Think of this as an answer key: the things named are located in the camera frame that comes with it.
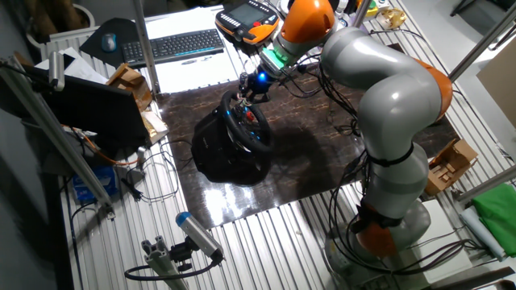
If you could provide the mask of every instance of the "keyboard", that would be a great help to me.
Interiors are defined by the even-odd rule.
[[[152,54],[156,64],[186,60],[223,52],[224,44],[216,29],[194,31],[180,35],[151,39]],[[131,68],[145,66],[139,42],[122,44],[123,59]]]

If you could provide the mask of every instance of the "steering wheel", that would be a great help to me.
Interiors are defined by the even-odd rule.
[[[235,91],[227,91],[220,102],[220,114],[223,114],[227,128],[237,141],[255,154],[273,152],[273,134],[267,119],[255,106],[245,106],[242,111],[230,107],[231,99],[236,99]]]

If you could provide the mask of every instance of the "desk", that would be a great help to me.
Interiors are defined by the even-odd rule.
[[[406,11],[398,0],[393,0],[391,4]],[[369,30],[380,29],[378,23],[365,25]],[[410,15],[402,28],[421,33]],[[94,29],[86,29],[54,35],[42,50],[42,57],[46,59],[48,52],[56,49],[73,47],[78,50],[93,31]],[[374,37],[384,44],[400,43],[409,55],[443,69],[431,50],[416,37],[405,34]],[[236,50],[230,50],[229,53],[235,66],[240,64],[235,69],[239,72],[248,58]],[[115,70],[84,53],[82,56],[104,77],[108,77]],[[156,103],[152,104],[152,109],[159,113]],[[486,129],[481,125],[482,121],[475,119],[473,112],[474,109],[460,98],[451,104],[447,112],[447,117],[459,136],[466,139],[479,153],[479,161],[456,184],[456,188],[463,191],[509,167],[497,153],[494,142],[482,138],[487,135]],[[167,145],[164,149],[171,152]],[[159,144],[152,147],[150,153],[158,152]],[[127,168],[119,168],[118,172],[122,175],[126,170]],[[113,198],[117,217],[113,221],[99,217],[93,210],[86,210],[80,212],[70,224],[69,216],[80,205],[70,194],[61,194],[63,214],[68,217],[64,219],[64,223],[75,289],[81,289],[81,280],[84,289],[166,289],[162,282],[138,283],[126,280],[123,276],[124,270],[144,265],[144,252],[140,245],[144,239],[153,240],[160,234],[171,246],[182,242],[185,237],[174,222],[177,213],[187,210],[183,192],[179,190],[175,195],[160,197],[172,192],[179,185],[175,181],[173,170],[166,168],[163,159],[158,155],[149,161],[145,172],[145,181],[140,182],[137,187],[147,197],[157,199],[150,203],[135,202],[123,187],[123,193]],[[451,202],[449,192],[439,194],[438,199],[451,224],[454,227],[461,226],[456,214],[459,209]],[[323,254],[324,237],[328,231],[325,208],[329,200],[330,194],[326,192],[212,228],[210,233],[223,246],[227,261],[221,267],[203,275],[188,278],[190,288],[338,289],[337,281],[329,272]],[[343,187],[338,198],[338,205],[342,210],[342,215],[338,217],[339,222],[352,218],[359,200],[360,194],[352,186]],[[77,234],[77,255],[71,238],[71,226]],[[459,236],[474,238],[465,230],[461,230]],[[203,254],[198,252],[193,254],[190,262],[195,270],[208,264]],[[151,275],[151,272],[145,271],[142,275]]]
[[[316,77],[293,76],[306,91],[319,87]],[[358,108],[363,92],[335,85],[337,90]],[[192,140],[194,127],[219,104],[228,90],[237,90],[231,81],[209,88],[164,94],[157,98],[161,117],[169,125],[170,139]],[[274,134],[273,161],[270,172],[254,186],[213,183],[200,173],[190,146],[174,143],[172,149],[186,205],[206,228],[233,222],[254,213],[334,189],[344,167],[364,150],[360,138],[339,133],[335,128],[350,123],[352,117],[319,92],[308,99],[293,97],[284,87],[271,86],[271,101],[259,104]],[[443,118],[414,136],[428,157],[435,156],[458,136]]]

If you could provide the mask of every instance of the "computer mouse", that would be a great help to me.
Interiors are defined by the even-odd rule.
[[[101,46],[104,52],[114,52],[116,50],[116,35],[113,33],[106,33],[102,37]]]

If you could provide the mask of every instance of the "aluminum profile table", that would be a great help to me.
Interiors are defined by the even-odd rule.
[[[406,11],[403,3],[398,0],[391,1],[391,4]],[[402,28],[424,37],[412,21],[410,13],[408,16]],[[364,25],[368,30],[381,29],[376,20]],[[80,45],[93,32],[94,29],[85,29],[54,35],[41,55],[45,59],[51,50],[69,47],[79,51]],[[399,43],[408,55],[434,65],[446,74],[450,71],[423,39],[401,32],[382,33],[373,38],[383,44]],[[257,55],[249,58],[224,41],[235,67],[235,78],[228,81],[237,79],[246,61],[259,64]],[[100,60],[83,52],[80,54],[104,77],[109,77],[115,71],[115,68]],[[145,69],[140,71],[147,76]],[[454,89],[460,91],[457,84],[454,84]],[[152,110],[159,113],[154,102]],[[467,97],[459,94],[454,96],[447,117],[458,135],[479,153],[478,162],[453,186],[463,192],[512,165],[501,156],[493,133],[478,116]],[[159,146],[166,142],[164,139],[153,146],[148,156],[158,153]],[[172,154],[168,144],[163,148]],[[119,168],[118,172],[122,175],[127,169]],[[172,245],[182,242],[185,237],[174,222],[177,213],[187,210],[174,171],[161,155],[157,155],[148,161],[145,172],[146,178],[137,188],[145,196],[154,197],[152,202],[134,202],[130,194],[117,195],[112,198],[117,217],[114,220],[98,216],[98,207],[93,206],[93,210],[80,212],[72,225],[65,219],[75,289],[81,289],[81,281],[84,289],[167,289],[163,282],[140,283],[126,280],[123,276],[128,268],[144,265],[144,253],[140,246],[144,239],[162,235]],[[176,194],[166,195],[177,187],[179,190]],[[69,217],[80,206],[69,193],[70,188],[67,191],[61,194],[65,217]],[[454,202],[451,188],[440,193],[437,198],[451,224],[454,227],[462,226],[458,213],[463,208]],[[324,234],[328,231],[326,208],[329,200],[330,193],[321,193],[210,229],[210,233],[223,246],[227,260],[221,267],[186,279],[190,289],[337,289],[336,280],[330,273],[323,253]],[[346,186],[341,190],[338,198],[341,213],[339,222],[349,221],[353,217],[356,213],[355,205],[359,201],[360,193],[354,187]],[[72,227],[77,235],[77,255],[71,237]],[[459,231],[458,235],[461,238],[474,238],[467,230]],[[190,262],[193,269],[198,270],[210,261],[202,253],[196,252]],[[152,275],[149,270],[140,274]]]

